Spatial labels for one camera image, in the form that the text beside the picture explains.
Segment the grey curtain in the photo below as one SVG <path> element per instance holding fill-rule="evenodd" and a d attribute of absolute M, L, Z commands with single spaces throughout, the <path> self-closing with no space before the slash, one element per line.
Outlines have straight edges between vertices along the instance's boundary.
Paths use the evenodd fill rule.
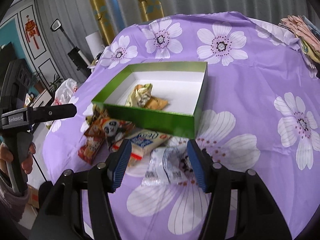
<path fill-rule="evenodd" d="M 305 15 L 319 24 L 319 0 L 161 0 L 161 3 L 164 16 L 238 11 L 275 24 L 287 15 Z M 84 82 L 86 77 L 67 55 L 72 46 L 60 30 L 52 32 L 50 26 L 58 18 L 72 42 L 90 56 L 86 37 L 99 30 L 90 1 L 34 0 L 34 4 L 44 39 L 61 75 Z"/>

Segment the purple floral tablecloth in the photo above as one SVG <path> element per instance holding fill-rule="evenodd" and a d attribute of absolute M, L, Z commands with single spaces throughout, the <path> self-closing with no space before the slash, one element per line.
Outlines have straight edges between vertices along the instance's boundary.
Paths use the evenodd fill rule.
<path fill-rule="evenodd" d="M 319 79 L 287 30 L 238 12 L 175 15 L 122 30 L 72 97 L 43 145 L 50 179 L 88 170 L 78 150 L 92 99 L 129 64 L 206 61 L 208 87 L 196 140 L 227 168 L 252 168 L 297 237 L 319 206 Z"/>

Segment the white clear snack packet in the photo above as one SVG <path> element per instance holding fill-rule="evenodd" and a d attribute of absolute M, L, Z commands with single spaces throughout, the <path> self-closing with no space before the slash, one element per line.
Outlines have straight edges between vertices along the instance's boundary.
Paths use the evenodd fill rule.
<path fill-rule="evenodd" d="M 150 162 L 142 186 L 197 184 L 187 155 L 187 146 L 158 147 L 150 154 Z"/>

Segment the yellow blue curtain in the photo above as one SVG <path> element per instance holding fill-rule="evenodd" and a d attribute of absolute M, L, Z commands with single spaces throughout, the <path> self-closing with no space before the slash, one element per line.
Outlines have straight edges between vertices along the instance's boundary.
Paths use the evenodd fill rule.
<path fill-rule="evenodd" d="M 124 28 L 164 17 L 161 0 L 89 0 L 104 44 Z"/>

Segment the orange snack packet in box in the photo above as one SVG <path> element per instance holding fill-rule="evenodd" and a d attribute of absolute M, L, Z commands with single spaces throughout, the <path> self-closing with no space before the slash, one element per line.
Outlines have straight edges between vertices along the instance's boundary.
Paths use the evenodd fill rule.
<path fill-rule="evenodd" d="M 145 104 L 144 108 L 151 110 L 162 110 L 168 104 L 167 100 L 152 96 L 150 100 Z"/>

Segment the potted plant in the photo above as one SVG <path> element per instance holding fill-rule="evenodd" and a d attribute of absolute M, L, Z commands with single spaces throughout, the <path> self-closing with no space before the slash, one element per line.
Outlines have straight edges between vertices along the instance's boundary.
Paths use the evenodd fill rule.
<path fill-rule="evenodd" d="M 51 95 L 55 95 L 56 90 L 60 87 L 63 81 L 63 78 L 57 74 L 54 74 L 53 81 L 49 84 L 49 92 Z"/>

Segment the orange red snack packet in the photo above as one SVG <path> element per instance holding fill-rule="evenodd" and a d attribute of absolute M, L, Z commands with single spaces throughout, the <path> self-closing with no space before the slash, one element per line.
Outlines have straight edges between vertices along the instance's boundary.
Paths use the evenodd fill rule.
<path fill-rule="evenodd" d="M 104 141 L 105 139 L 100 137 L 87 137 L 86 143 L 78 150 L 78 156 L 86 163 L 92 165 Z"/>

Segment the white red plastic bag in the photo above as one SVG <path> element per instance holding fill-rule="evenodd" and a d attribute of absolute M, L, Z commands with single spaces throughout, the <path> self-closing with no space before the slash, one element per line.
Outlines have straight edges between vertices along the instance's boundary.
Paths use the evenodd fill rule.
<path fill-rule="evenodd" d="M 75 104 L 79 100 L 79 98 L 76 98 L 74 96 L 74 93 L 77 90 L 78 84 L 75 80 L 68 78 L 67 80 L 63 81 L 63 83 L 58 87 L 58 89 L 55 92 L 54 102 L 51 104 L 51 106 L 64 105 L 68 103 Z M 64 120 L 65 119 L 49 121 L 45 124 L 49 131 L 56 132 L 60 128 Z"/>

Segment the white blue cracker packet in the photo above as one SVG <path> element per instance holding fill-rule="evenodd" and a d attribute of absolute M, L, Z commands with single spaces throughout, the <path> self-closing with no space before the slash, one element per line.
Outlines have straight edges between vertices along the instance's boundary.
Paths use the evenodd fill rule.
<path fill-rule="evenodd" d="M 170 138 L 169 134 L 148 129 L 142 129 L 126 137 L 125 139 L 128 139 L 132 146 L 128 167 L 134 166 L 136 162 L 141 161 L 145 155 L 150 154 Z"/>

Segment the light green snack packet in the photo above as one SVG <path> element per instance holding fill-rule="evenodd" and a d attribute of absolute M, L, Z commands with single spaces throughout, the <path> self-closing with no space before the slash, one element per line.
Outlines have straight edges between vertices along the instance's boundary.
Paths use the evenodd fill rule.
<path fill-rule="evenodd" d="M 125 106 L 144 108 L 146 103 L 151 99 L 152 88 L 153 85 L 151 83 L 136 85 L 134 89 L 129 93 L 125 102 Z"/>

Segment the folded pink patterned cloth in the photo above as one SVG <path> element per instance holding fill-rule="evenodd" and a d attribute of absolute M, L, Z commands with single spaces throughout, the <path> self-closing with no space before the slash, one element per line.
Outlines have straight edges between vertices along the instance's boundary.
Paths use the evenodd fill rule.
<path fill-rule="evenodd" d="M 319 28 L 304 15 L 288 15 L 280 20 L 279 25 L 290 30 L 299 38 L 303 53 L 319 64 Z"/>

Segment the green cardboard box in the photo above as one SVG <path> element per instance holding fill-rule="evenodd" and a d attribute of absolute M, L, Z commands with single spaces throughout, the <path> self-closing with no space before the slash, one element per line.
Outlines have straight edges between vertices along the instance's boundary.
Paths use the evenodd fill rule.
<path fill-rule="evenodd" d="M 110 117 L 194 139 L 207 89 L 206 62 L 130 64 L 93 98 Z"/>

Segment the red Chinese knot decoration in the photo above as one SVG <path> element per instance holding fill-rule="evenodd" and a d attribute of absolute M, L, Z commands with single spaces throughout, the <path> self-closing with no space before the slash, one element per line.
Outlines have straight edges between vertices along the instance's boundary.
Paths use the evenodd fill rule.
<path fill-rule="evenodd" d="M 27 39 L 28 43 L 33 41 L 36 49 L 39 50 L 40 47 L 39 47 L 39 44 L 36 40 L 36 36 L 40 36 L 38 27 L 37 27 L 35 21 L 30 19 L 29 15 L 27 15 L 26 18 L 27 18 L 27 21 L 24 25 L 24 33 L 25 33 L 26 39 Z"/>

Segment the white TV cabinet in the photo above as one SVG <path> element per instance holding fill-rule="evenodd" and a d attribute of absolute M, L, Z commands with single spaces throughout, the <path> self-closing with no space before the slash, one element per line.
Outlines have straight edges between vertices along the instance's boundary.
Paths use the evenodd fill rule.
<path fill-rule="evenodd" d="M 24 107 L 36 108 L 36 107 L 46 106 L 51 103 L 52 103 L 52 96 L 48 92 L 48 90 L 45 89 L 38 96 L 31 96 L 29 94 L 26 94 L 25 101 L 24 101 Z"/>

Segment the red panda snack packet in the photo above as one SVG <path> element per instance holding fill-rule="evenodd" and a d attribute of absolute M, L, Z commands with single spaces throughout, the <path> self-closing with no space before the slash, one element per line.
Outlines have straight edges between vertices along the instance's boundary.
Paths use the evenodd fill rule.
<path fill-rule="evenodd" d="M 105 139 L 110 149 L 116 142 L 124 139 L 134 127 L 135 124 L 130 121 L 101 116 L 90 124 L 84 135 L 86 137 Z"/>

